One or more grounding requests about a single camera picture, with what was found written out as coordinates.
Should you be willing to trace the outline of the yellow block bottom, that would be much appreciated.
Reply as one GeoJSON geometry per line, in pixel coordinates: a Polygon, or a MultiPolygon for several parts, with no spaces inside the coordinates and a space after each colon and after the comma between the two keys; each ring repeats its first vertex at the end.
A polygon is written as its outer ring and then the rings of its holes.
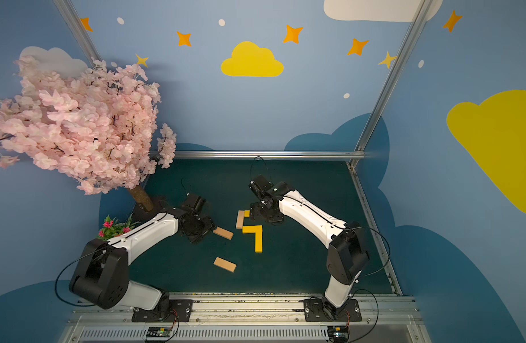
{"type": "Polygon", "coordinates": [[[263,237],[261,232],[255,234],[255,253],[263,252],[263,237]]]}

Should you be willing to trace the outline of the wooden block top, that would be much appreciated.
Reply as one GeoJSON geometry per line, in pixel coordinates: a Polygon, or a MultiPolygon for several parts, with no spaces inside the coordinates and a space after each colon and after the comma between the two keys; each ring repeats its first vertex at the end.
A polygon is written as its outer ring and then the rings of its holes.
{"type": "Polygon", "coordinates": [[[236,221],[236,228],[241,230],[244,226],[244,215],[245,215],[245,211],[244,210],[240,210],[238,212],[238,215],[237,215],[237,221],[236,221]]]}

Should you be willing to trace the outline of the wooden block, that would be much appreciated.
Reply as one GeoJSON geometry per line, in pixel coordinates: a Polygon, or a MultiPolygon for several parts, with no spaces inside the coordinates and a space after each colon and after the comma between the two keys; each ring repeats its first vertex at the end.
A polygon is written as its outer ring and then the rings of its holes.
{"type": "Polygon", "coordinates": [[[238,212],[238,215],[237,215],[237,221],[236,221],[236,228],[241,230],[244,226],[244,215],[245,215],[245,211],[244,210],[240,210],[238,212]]]}
{"type": "Polygon", "coordinates": [[[232,240],[234,233],[230,232],[228,230],[222,229],[221,227],[217,227],[213,231],[214,234],[226,239],[226,240],[232,240]]]}
{"type": "Polygon", "coordinates": [[[214,260],[214,265],[219,268],[222,268],[223,270],[226,270],[232,273],[234,273],[237,268],[236,264],[234,264],[233,262],[227,261],[225,259],[222,259],[221,257],[217,257],[214,260]]]}

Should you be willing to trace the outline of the wooden block bottom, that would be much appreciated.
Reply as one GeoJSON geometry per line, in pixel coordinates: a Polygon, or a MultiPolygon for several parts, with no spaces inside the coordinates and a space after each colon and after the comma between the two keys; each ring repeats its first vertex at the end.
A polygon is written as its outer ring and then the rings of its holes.
{"type": "Polygon", "coordinates": [[[225,259],[222,259],[221,257],[217,257],[214,260],[214,265],[219,268],[222,268],[223,270],[226,270],[232,273],[234,273],[237,268],[236,264],[234,264],[233,262],[227,261],[225,259]]]}

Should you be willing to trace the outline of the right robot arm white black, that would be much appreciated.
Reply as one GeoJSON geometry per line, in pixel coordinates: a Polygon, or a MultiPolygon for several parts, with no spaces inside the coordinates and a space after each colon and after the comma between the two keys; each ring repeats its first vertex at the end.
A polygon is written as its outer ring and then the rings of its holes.
{"type": "Polygon", "coordinates": [[[330,282],[324,298],[330,307],[344,308],[350,291],[370,261],[369,253],[360,239],[361,227],[349,227],[306,200],[297,190],[280,191],[251,188],[258,202],[251,205],[253,218],[278,222],[290,217],[311,232],[327,248],[327,270],[330,282]]]}

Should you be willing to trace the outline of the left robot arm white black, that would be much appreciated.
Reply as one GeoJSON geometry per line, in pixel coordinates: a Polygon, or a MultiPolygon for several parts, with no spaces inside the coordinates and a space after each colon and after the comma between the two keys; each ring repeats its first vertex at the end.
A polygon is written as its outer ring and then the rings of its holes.
{"type": "Polygon", "coordinates": [[[177,233],[198,242],[217,226],[211,217],[200,217],[173,208],[160,212],[140,227],[108,241],[92,240],[84,248],[71,278],[69,291],[104,310],[125,306],[146,311],[167,311],[168,295],[134,282],[129,267],[144,252],[177,233]]]}

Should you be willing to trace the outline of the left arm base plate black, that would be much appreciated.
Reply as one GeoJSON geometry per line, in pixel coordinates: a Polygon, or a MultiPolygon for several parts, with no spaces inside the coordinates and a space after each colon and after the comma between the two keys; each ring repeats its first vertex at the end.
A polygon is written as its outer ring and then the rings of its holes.
{"type": "Polygon", "coordinates": [[[191,317],[192,300],[164,299],[153,310],[135,308],[132,322],[188,322],[191,317]]]}

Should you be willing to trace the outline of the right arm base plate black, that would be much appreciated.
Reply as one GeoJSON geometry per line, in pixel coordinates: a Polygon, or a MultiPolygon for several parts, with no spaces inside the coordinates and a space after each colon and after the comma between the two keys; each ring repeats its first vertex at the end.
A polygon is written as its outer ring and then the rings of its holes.
{"type": "Polygon", "coordinates": [[[302,301],[307,322],[361,322],[362,313],[357,300],[347,300],[340,308],[325,299],[310,297],[302,301]]]}

